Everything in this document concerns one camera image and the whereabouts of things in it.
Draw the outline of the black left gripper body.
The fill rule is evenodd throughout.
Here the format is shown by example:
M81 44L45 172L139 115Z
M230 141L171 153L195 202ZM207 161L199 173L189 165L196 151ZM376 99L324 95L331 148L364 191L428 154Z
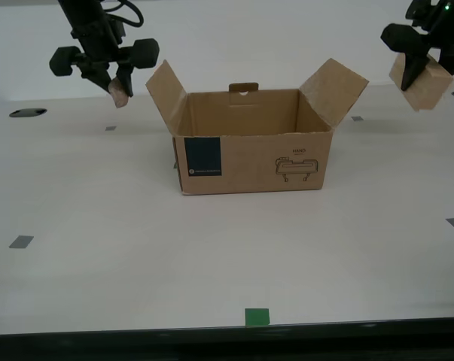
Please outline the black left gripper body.
M70 17L72 37L79 41L83 52L75 51L72 64L86 62L129 62L129 49L120 48L126 35L122 20L114 15L100 17Z

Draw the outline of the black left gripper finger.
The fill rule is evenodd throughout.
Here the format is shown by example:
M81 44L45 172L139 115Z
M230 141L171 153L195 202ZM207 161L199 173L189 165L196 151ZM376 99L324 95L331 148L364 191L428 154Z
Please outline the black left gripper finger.
M76 46L58 47L49 61L50 70L57 77L70 76L77 67L81 77L108 92L111 77L108 62L95 62Z
M116 78L123 91L133 97L132 73L135 68L153 68L157 64L160 47L153 38L136 40L131 47L120 48Z

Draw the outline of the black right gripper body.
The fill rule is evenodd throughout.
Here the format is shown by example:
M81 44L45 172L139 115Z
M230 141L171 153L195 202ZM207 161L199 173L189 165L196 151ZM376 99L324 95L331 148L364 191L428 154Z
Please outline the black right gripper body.
M413 27L426 31L430 45L454 44L454 0L435 5L431 1L411 1L405 17L413 21Z

